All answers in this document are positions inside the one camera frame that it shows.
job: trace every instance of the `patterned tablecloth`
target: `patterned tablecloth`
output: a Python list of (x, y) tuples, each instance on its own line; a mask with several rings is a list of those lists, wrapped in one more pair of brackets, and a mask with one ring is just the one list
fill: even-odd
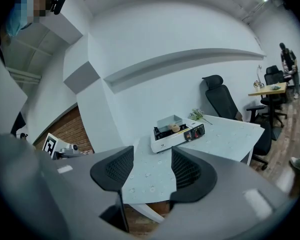
[[(241, 161), (254, 147), (264, 129), (257, 124), (204, 116), (205, 135), (180, 147)], [(176, 191), (176, 178), (171, 169), (171, 149), (153, 153), (150, 136), (134, 145), (133, 169), (122, 187), (125, 204), (156, 203), (170, 199)]]

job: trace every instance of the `white ceiling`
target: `white ceiling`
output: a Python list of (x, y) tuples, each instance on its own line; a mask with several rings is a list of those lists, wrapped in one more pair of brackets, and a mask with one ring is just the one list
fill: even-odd
[[(95, 16), (106, 10), (127, 3), (142, 0), (75, 0), (85, 4)], [(245, 23), (249, 23), (256, 10), (262, 7), (262, 0), (182, 0), (202, 3), (223, 10)], [(34, 23), (22, 30), (17, 37), (12, 38), (11, 44), (3, 48), (6, 66), (16, 70), (41, 75), (43, 69), (50, 61), (51, 56), (66, 45), (52, 31), (40, 23)], [(34, 91), (33, 84), (19, 83), (29, 96)]]

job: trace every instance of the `sneaker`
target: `sneaker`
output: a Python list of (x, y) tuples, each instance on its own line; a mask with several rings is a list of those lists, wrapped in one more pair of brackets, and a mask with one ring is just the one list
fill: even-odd
[(291, 157), (290, 164), (300, 171), (300, 158)]

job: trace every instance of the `black knob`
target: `black knob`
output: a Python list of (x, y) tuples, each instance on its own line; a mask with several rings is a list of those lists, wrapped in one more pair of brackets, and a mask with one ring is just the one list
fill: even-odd
[(198, 128), (198, 129), (196, 129), (196, 134), (198, 135), (198, 136), (202, 136), (202, 135), (204, 135), (204, 129), (202, 129), (201, 127), (200, 128)]

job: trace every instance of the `brown brick wall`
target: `brown brick wall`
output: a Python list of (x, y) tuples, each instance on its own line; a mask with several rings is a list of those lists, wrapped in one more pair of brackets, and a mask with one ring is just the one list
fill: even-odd
[(48, 133), (64, 142), (77, 144), (80, 151), (92, 150), (78, 106), (62, 116), (34, 142), (37, 150), (42, 150)]

